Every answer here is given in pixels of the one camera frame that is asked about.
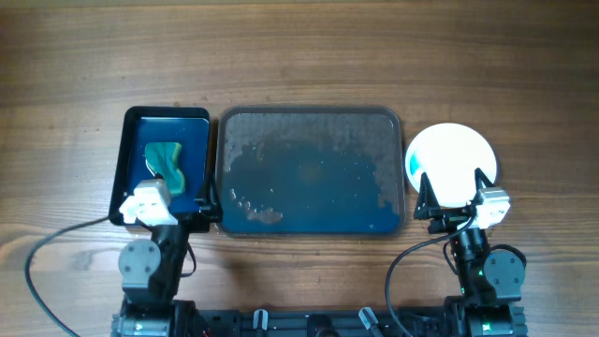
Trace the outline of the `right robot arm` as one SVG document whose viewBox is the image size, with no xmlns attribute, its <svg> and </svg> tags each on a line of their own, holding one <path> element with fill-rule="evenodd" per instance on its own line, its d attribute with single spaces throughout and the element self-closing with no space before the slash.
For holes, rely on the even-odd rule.
<svg viewBox="0 0 599 337">
<path fill-rule="evenodd" d="M 453 263 L 461 294 L 447 297 L 428 323 L 415 323 L 415 332 L 427 328 L 429 336 L 526 336 L 524 309 L 517 302 L 527 259 L 511 245 L 491 246 L 486 233 L 503 221 L 510 198 L 480 168 L 475 170 L 475 188 L 474 198 L 465 205 L 444 208 L 428 175 L 421 175 L 414 217 L 431 221 L 430 234 L 449 236 L 444 248 L 451 252 L 445 257 Z"/>
</svg>

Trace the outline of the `green yellow sponge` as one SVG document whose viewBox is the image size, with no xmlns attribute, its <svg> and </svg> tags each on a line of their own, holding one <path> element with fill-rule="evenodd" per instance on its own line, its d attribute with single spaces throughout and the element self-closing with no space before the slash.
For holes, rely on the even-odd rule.
<svg viewBox="0 0 599 337">
<path fill-rule="evenodd" d="M 179 167 L 183 146 L 179 142 L 150 142 L 145 146 L 146 166 L 153 176 L 160 175 L 172 196 L 185 191 L 185 177 Z"/>
</svg>

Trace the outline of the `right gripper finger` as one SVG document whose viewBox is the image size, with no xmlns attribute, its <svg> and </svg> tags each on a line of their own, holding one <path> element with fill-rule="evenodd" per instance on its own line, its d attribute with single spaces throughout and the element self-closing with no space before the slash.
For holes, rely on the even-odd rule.
<svg viewBox="0 0 599 337">
<path fill-rule="evenodd" d="M 441 206 L 434 194 L 431 181 L 427 173 L 420 175 L 420 185 L 414 218 L 416 220 L 427 220 L 441 217 Z"/>
<path fill-rule="evenodd" d="M 478 192 L 480 190 L 485 190 L 488 188 L 493 188 L 494 183 L 490 181 L 487 175 L 481 168 L 475 169 L 475 191 Z"/>
</svg>

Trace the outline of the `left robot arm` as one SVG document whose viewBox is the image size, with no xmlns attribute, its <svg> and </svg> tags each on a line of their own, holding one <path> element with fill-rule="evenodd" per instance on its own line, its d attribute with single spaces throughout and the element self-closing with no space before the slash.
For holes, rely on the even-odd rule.
<svg viewBox="0 0 599 337">
<path fill-rule="evenodd" d="M 151 232 L 149 239 L 130 242 L 119 255 L 124 300 L 111 322 L 112 337 L 210 336 L 208 323 L 191 300 L 177 300 L 184 259 L 194 257 L 189 236 L 206 233 L 223 218 L 212 175 L 205 178 L 194 202 L 198 210 L 174 215 L 167 184 L 158 175 L 140 182 L 119 207 L 126 224 Z"/>
</svg>

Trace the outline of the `white plate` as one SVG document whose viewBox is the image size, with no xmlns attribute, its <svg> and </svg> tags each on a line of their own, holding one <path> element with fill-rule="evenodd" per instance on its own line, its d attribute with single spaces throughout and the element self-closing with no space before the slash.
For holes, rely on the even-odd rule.
<svg viewBox="0 0 599 337">
<path fill-rule="evenodd" d="M 425 173 L 442 207 L 462 207 L 474 198 L 476 169 L 495 181 L 497 158 L 488 141 L 466 125 L 429 126 L 416 135 L 405 154 L 410 184 L 418 190 Z"/>
</svg>

